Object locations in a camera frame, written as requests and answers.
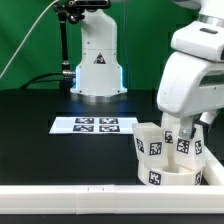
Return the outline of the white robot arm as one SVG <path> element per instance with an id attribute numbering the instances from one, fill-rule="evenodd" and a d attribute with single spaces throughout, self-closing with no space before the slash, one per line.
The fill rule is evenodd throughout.
<path id="1" fill-rule="evenodd" d="M 117 61 L 117 28 L 104 13 L 115 0 L 68 0 L 69 18 L 81 23 L 82 59 L 72 91 L 87 98 L 125 93 Z M 157 105 L 180 121 L 179 136 L 191 139 L 195 117 L 224 107 L 224 0 L 172 0 L 199 11 L 198 19 L 177 30 L 174 53 L 163 70 Z"/>

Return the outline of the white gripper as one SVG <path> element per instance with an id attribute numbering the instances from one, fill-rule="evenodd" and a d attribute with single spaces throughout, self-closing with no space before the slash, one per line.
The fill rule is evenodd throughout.
<path id="1" fill-rule="evenodd" d="M 211 125 L 224 107 L 224 28 L 199 21 L 177 30 L 160 82 L 158 108 L 179 117 L 179 136 L 193 139 L 195 117 Z"/>

